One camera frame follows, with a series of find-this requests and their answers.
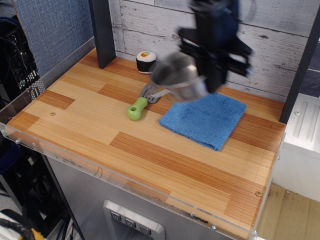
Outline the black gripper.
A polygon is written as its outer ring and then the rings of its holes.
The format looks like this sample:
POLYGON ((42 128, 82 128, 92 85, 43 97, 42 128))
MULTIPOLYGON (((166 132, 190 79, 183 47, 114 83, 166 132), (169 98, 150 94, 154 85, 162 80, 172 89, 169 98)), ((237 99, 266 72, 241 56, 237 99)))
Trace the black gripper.
POLYGON ((234 9, 195 10, 196 28, 180 28, 181 51, 198 60, 206 90, 214 93, 231 71, 241 76, 251 73, 252 49, 237 37, 239 12, 234 9))

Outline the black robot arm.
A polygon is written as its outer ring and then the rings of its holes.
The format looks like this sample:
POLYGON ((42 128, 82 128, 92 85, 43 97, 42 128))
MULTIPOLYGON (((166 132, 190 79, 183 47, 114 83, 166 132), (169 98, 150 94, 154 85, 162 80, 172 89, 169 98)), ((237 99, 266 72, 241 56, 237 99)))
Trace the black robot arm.
POLYGON ((193 0, 195 28, 180 28, 180 49, 195 59, 205 88, 215 92, 227 80, 228 72, 247 76, 253 50, 241 41, 239 2, 237 0, 193 0))

